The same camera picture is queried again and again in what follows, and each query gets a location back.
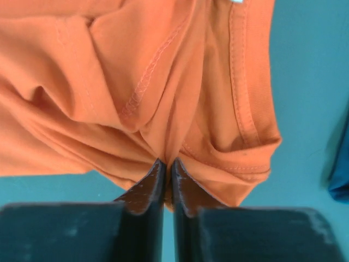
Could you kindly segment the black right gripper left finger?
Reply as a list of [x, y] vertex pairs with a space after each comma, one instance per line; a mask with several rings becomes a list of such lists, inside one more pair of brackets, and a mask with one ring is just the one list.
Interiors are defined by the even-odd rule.
[[166, 165], [110, 202], [1, 209], [1, 261], [160, 261]]

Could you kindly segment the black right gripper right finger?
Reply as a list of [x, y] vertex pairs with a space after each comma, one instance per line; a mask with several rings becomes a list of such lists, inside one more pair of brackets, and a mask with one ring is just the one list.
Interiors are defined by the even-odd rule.
[[307, 208], [230, 208], [176, 159], [171, 166], [177, 261], [344, 261], [328, 221]]

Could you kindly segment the orange t-shirt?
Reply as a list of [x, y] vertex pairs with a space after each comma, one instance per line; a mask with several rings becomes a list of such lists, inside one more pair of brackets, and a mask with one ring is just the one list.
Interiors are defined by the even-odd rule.
[[280, 145], [273, 1], [1, 1], [1, 175], [129, 189], [181, 159], [238, 206]]

